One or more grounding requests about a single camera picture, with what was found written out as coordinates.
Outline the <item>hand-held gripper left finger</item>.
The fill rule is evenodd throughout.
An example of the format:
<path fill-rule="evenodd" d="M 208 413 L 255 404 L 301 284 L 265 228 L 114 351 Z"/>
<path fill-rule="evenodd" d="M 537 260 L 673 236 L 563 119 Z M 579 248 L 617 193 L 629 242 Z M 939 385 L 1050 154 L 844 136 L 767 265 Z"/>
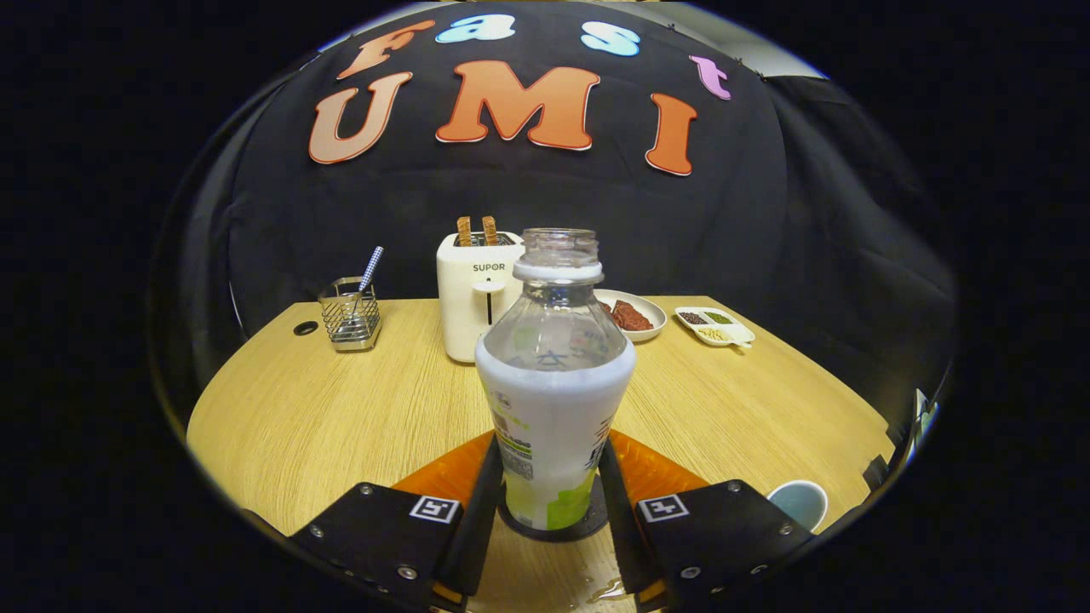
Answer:
<path fill-rule="evenodd" d="M 482 434 L 393 486 L 351 486 L 290 542 L 383 610 L 464 610 L 479 592 L 501 481 L 497 438 Z"/>

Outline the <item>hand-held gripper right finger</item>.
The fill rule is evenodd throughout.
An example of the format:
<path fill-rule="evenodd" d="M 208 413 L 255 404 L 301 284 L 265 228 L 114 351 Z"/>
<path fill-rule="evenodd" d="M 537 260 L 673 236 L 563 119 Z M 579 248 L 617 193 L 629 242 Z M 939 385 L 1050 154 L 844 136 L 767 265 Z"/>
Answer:
<path fill-rule="evenodd" d="M 623 590 L 640 610 L 728 610 L 814 538 L 740 478 L 708 484 L 616 430 L 600 478 Z"/>

